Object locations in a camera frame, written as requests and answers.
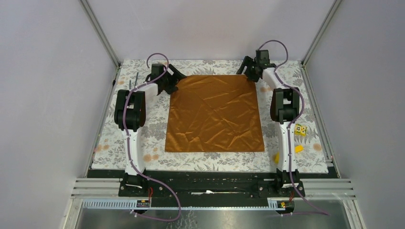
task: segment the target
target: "black bracket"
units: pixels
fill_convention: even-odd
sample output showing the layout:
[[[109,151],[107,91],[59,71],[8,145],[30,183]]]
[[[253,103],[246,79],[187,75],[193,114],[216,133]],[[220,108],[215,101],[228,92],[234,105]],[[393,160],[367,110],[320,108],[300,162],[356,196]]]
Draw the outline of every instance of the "black bracket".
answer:
[[[148,196],[148,182],[144,177],[139,175],[131,176],[128,173],[124,174],[119,183],[119,197],[131,196]]]
[[[166,91],[167,94],[171,94],[178,90],[176,87],[177,83],[187,78],[179,70],[177,70],[173,65],[169,64],[169,69],[173,71],[173,75],[170,72],[166,72],[161,78],[154,81],[158,85],[158,94],[162,91]],[[152,64],[151,73],[146,77],[146,81],[156,79],[165,70],[165,66],[161,63]],[[123,115],[125,102],[127,96],[129,95],[129,90],[119,90],[117,94],[117,102],[114,111],[114,122],[118,125],[121,130],[124,130]],[[146,121],[146,109],[145,109],[145,92],[136,91],[133,92],[129,98],[127,112],[125,116],[125,124],[127,128],[133,131],[138,130],[139,127],[143,126]]]
[[[114,122],[118,124],[118,127],[121,130],[124,130],[124,107],[125,101],[127,100],[127,96],[129,94],[129,90],[119,90],[117,93],[117,102],[115,105],[114,111]],[[144,91],[137,91],[131,94],[129,98],[128,106],[132,106],[133,108],[127,108],[127,112],[125,115],[125,124],[127,125],[128,130],[136,131],[139,127],[145,124],[146,120],[146,109],[145,109],[145,92]]]
[[[146,77],[146,82],[156,79],[164,72],[165,68],[166,66],[161,63],[152,64],[151,73]],[[169,69],[173,71],[173,75],[170,74],[170,72],[166,72],[161,78],[154,82],[158,85],[158,94],[162,91],[166,91],[167,94],[177,91],[177,83],[180,80],[187,78],[187,76],[179,72],[179,70],[177,70],[172,64],[169,64]]]
[[[289,104],[284,104],[284,99],[290,101]],[[299,95],[291,89],[276,88],[273,90],[271,99],[270,117],[275,122],[283,124],[285,121],[291,122],[299,114]]]
[[[256,50],[256,57],[254,59],[249,56],[245,56],[236,74],[242,74],[245,67],[245,75],[247,78],[253,82],[257,82],[259,79],[262,79],[264,69],[275,68],[276,65],[274,63],[270,63],[268,50]]]
[[[290,197],[292,192],[295,194],[295,197],[299,197],[292,186],[289,172],[277,169],[276,174],[277,177],[274,181],[260,180],[257,182],[259,197]],[[298,170],[292,172],[292,176],[294,183],[298,183],[297,189],[303,196],[305,196],[304,185],[302,184],[302,181],[299,180]]]

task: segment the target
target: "white wall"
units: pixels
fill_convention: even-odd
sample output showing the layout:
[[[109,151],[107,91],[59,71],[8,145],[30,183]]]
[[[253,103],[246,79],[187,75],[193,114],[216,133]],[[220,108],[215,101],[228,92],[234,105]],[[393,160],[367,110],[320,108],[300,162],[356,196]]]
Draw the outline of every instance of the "white wall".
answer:
[[[0,5],[0,228],[55,229],[114,66],[78,0]]]
[[[291,60],[307,52],[333,0],[90,0],[121,59],[242,59],[283,41]],[[285,59],[280,45],[266,46]]]
[[[403,1],[343,1],[309,77],[344,177],[369,229],[403,228]]]

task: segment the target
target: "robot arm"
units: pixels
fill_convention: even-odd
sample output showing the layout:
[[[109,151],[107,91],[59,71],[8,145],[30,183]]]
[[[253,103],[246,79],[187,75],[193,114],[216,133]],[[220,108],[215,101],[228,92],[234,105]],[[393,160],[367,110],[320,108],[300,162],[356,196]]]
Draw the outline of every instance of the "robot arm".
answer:
[[[266,68],[263,70],[263,80],[267,83],[267,85],[270,86],[270,88],[273,88],[275,91],[273,91],[273,99],[275,100],[274,104],[272,101],[271,106],[273,107],[273,109],[277,109],[276,103],[282,103],[282,105],[288,105],[289,101],[287,98],[284,98],[284,90],[285,91],[290,91],[291,89],[286,88],[285,86],[283,86],[277,79],[277,77],[274,75],[274,68]],[[283,94],[283,97],[276,97],[275,94],[277,94],[277,91],[281,91]],[[284,120],[284,118],[280,117],[278,118],[279,121],[276,121],[276,129],[277,129],[277,133],[278,133],[278,151],[279,151],[279,163],[277,165],[277,168],[280,171],[287,171],[289,172],[289,148],[288,148],[288,133],[287,133],[287,126],[290,123],[287,120]],[[291,144],[290,146],[291,148],[291,152],[295,152],[295,146],[294,146],[294,129],[295,129],[295,123],[292,123],[290,126],[290,141]],[[295,154],[292,154],[292,161],[291,161],[291,171],[295,171],[297,169],[297,163],[295,161]]]
[[[245,75],[249,80],[257,82],[259,79],[263,79],[273,89],[270,116],[276,122],[278,133],[277,186],[279,188],[291,188],[292,183],[290,176],[288,176],[290,171],[295,186],[299,185],[299,172],[294,154],[295,123],[291,123],[299,114],[299,95],[278,80],[274,73],[275,68],[276,65],[270,63],[268,50],[256,50],[256,58],[252,59],[246,56],[236,74],[242,74],[245,71]]]
[[[163,64],[152,64],[151,74],[146,78],[146,81],[153,80],[157,78],[164,72],[165,66]],[[140,136],[142,127],[146,121],[146,103],[150,103],[153,98],[159,95],[162,91],[166,91],[168,94],[171,94],[178,90],[176,84],[181,80],[186,78],[185,75],[181,74],[173,65],[169,64],[169,69],[173,71],[173,75],[169,72],[166,72],[161,78],[159,78],[154,83],[148,84],[144,87],[139,88],[137,91],[133,92],[131,98],[129,99],[127,113],[126,113],[126,126],[129,131],[129,152],[131,154],[131,159],[133,164],[137,169],[143,173],[145,170],[145,165],[142,159],[142,151],[140,144]],[[124,106],[129,94],[129,90],[119,90],[117,93],[117,102],[114,112],[114,122],[118,124],[118,127],[121,129],[122,135],[124,138],[127,138],[127,133],[124,130],[123,125],[123,113]],[[128,152],[128,146],[125,145],[125,151]],[[138,173],[130,164],[128,153],[126,155],[126,167],[125,172],[128,175],[136,176]]]

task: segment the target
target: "small yellow piece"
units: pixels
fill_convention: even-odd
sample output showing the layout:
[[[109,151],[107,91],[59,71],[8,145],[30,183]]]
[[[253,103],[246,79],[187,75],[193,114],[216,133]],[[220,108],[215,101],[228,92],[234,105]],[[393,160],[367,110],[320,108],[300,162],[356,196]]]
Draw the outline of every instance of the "small yellow piece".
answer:
[[[307,127],[304,126],[304,125],[296,124],[294,133],[296,135],[306,136],[307,135]]]
[[[295,147],[295,153],[299,153],[299,152],[301,152],[302,150],[304,150],[304,147],[302,147],[301,145],[298,145],[298,146]],[[273,160],[274,160],[274,162],[275,162],[276,164],[278,164],[278,160],[279,160],[279,158],[280,158],[280,156],[279,156],[278,154],[279,154],[279,153],[277,152],[277,154],[273,156]]]

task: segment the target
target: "orange cloth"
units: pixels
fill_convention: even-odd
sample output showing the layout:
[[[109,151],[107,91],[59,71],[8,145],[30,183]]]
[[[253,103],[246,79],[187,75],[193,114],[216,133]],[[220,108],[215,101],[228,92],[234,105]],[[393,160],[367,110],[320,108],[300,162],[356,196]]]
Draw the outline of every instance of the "orange cloth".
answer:
[[[193,75],[177,86],[165,151],[264,151],[256,85],[245,75]]]

